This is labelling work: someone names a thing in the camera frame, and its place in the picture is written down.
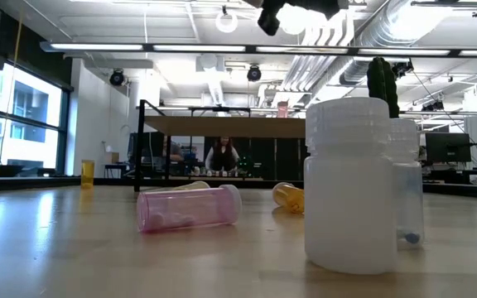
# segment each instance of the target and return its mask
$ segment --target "cactus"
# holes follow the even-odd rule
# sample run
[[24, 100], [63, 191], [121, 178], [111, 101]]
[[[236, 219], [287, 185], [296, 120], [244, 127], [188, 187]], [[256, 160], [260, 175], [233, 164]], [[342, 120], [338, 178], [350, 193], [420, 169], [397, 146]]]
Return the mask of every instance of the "cactus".
[[395, 74], [391, 65], [382, 57], [376, 57], [368, 68], [369, 97], [383, 99], [389, 106], [389, 117], [398, 118], [398, 96]]

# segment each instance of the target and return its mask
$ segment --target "woman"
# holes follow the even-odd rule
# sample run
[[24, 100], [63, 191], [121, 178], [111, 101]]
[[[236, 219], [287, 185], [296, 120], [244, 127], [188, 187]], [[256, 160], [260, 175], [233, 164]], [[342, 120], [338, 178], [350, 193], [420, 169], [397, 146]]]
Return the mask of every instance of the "woman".
[[235, 169], [239, 154], [229, 137], [220, 137], [205, 158], [205, 168], [212, 171], [231, 171]]

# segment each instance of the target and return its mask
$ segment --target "pink plastic tube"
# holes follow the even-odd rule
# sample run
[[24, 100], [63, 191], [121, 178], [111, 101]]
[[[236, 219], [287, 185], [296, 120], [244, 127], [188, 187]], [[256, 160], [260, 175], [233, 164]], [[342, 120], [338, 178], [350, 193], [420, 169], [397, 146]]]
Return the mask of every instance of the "pink plastic tube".
[[206, 190], [141, 193], [137, 197], [140, 232], [160, 232], [210, 224], [232, 224], [242, 208], [239, 190], [221, 185]]

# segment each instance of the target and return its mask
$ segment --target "black vest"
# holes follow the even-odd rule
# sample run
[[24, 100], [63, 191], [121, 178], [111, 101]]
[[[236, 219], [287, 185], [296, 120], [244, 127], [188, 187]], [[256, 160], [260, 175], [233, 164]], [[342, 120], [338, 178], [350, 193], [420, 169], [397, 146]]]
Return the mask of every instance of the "black vest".
[[237, 162], [233, 157], [233, 150], [225, 148], [225, 152], [222, 153], [222, 147], [213, 147], [213, 161], [211, 162], [211, 169], [215, 171], [222, 170], [231, 171], [236, 166]]

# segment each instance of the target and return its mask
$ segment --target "yellow container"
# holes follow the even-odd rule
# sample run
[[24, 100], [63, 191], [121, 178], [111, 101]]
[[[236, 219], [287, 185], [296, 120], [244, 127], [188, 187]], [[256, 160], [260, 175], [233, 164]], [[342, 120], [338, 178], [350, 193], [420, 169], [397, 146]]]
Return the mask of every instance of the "yellow container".
[[281, 182], [275, 185], [272, 190], [272, 196], [279, 206], [292, 213], [302, 214], [305, 211], [304, 191], [290, 183]]
[[211, 187], [204, 181], [196, 181], [189, 185], [182, 185], [182, 186], [175, 187], [172, 190], [206, 190], [208, 188], [211, 188]]
[[80, 178], [80, 188], [93, 188], [93, 178], [95, 174], [95, 161], [82, 161], [82, 176]]

